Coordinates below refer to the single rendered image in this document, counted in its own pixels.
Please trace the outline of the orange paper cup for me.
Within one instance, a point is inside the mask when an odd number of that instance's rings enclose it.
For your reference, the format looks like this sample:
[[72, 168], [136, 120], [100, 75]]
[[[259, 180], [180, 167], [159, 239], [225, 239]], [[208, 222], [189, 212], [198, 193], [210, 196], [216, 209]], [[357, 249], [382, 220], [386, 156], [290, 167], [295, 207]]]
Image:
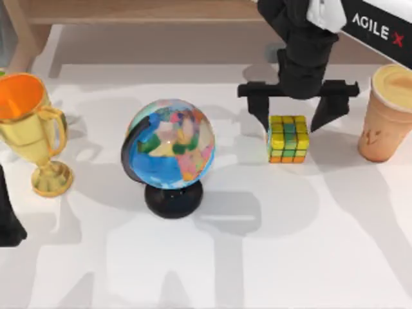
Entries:
[[382, 66], [371, 78], [358, 151], [371, 162], [385, 162], [411, 131], [412, 71], [396, 64]]

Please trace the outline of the pale wooden furniture frame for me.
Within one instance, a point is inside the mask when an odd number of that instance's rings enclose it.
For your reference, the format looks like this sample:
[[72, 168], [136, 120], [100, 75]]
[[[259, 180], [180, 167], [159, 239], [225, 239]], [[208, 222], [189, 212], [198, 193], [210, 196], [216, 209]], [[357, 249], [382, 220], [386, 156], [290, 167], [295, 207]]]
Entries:
[[246, 64], [279, 38], [253, 0], [0, 0], [17, 44], [8, 71], [26, 71], [51, 28], [67, 35], [60, 63]]

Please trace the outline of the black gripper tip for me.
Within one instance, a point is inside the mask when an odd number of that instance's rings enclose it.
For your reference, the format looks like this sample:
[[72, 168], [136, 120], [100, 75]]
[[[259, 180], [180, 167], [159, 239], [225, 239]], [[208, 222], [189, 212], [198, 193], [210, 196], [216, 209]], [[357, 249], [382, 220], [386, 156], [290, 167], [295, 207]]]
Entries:
[[17, 247], [27, 238], [27, 232], [13, 210], [0, 164], [0, 247]]

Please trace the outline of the yellow green puzzle cube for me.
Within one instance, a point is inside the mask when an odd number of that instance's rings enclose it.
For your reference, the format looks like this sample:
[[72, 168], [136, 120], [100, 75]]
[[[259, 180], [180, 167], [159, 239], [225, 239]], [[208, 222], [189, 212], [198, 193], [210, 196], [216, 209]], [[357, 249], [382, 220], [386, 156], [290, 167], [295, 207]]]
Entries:
[[267, 154], [271, 164], [301, 164], [309, 146], [306, 118], [302, 115], [268, 117]]

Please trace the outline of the globe on black stand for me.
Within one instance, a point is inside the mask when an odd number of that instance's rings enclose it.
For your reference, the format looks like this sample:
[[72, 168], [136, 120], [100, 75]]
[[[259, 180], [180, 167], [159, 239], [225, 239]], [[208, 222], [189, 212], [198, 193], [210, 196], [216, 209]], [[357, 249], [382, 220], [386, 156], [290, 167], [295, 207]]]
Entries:
[[190, 102], [167, 98], [149, 103], [130, 121], [121, 163], [130, 179], [145, 184], [153, 213], [178, 219], [200, 206], [201, 178], [214, 153], [215, 135], [205, 114]]

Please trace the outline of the gold trophy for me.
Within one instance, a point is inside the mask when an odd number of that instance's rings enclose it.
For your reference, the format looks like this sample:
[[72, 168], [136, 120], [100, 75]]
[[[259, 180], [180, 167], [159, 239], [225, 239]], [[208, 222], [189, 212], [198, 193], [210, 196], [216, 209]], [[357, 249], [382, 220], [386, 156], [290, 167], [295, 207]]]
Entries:
[[68, 141], [66, 116], [52, 106], [44, 83], [36, 76], [13, 73], [0, 77], [0, 139], [37, 166], [31, 182], [38, 195], [52, 198], [70, 188], [71, 169], [52, 160]]

